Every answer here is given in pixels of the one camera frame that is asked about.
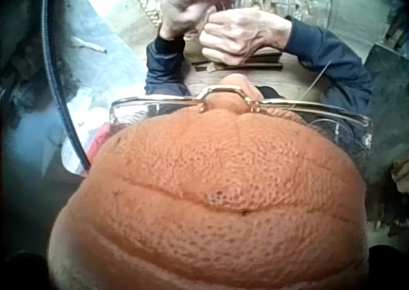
navy sweater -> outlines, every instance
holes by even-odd
[[[287,19],[293,27],[283,52],[297,56],[306,69],[314,72],[320,72],[331,60],[324,75],[332,81],[332,87],[322,94],[321,103],[367,115],[372,80],[361,58],[330,31]],[[166,41],[158,36],[148,45],[146,94],[190,95],[181,74],[184,47],[183,37]]]

